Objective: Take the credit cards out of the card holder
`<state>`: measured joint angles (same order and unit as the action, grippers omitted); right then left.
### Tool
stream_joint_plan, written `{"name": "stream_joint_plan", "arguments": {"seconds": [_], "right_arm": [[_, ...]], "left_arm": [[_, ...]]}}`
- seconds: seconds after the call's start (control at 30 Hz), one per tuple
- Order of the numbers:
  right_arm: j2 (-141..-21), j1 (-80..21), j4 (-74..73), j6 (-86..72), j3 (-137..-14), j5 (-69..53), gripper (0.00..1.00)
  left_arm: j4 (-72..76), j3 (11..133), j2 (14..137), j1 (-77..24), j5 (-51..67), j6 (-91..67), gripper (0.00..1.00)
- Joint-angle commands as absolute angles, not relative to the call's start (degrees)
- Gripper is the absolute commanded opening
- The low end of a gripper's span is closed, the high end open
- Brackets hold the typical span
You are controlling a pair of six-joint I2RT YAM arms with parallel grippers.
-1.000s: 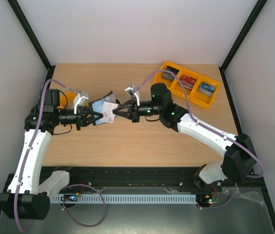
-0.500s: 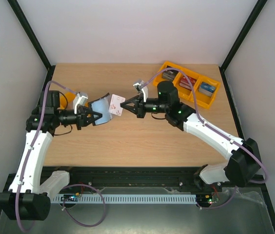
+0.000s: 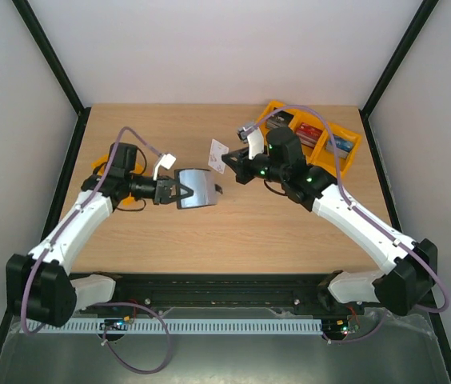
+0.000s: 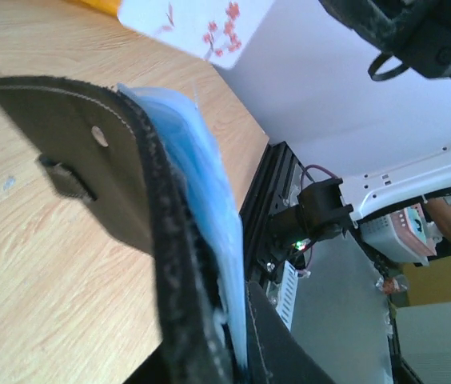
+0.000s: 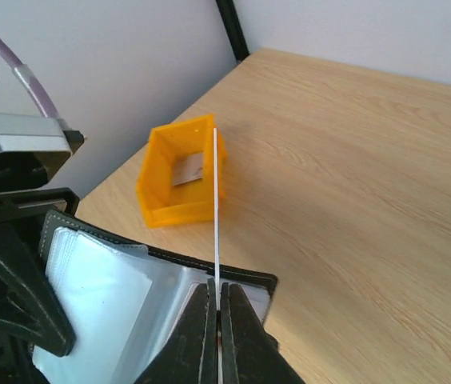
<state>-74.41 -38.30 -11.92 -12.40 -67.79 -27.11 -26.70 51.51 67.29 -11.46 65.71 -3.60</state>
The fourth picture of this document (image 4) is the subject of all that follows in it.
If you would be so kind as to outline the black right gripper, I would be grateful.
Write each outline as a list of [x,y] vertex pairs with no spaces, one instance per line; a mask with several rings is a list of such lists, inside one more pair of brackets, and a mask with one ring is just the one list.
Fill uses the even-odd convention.
[[451,1],[328,0],[321,5],[380,50],[368,69],[373,81],[408,69],[428,79],[451,78]]

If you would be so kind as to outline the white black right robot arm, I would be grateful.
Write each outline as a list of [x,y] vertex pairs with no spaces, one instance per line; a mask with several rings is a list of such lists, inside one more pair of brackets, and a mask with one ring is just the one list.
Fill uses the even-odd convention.
[[[322,6],[380,50],[368,69],[375,82],[408,69],[427,79],[451,78],[451,1],[324,1]],[[451,143],[391,170],[312,183],[297,196],[297,205],[271,216],[269,232],[281,246],[321,241],[447,193]]]

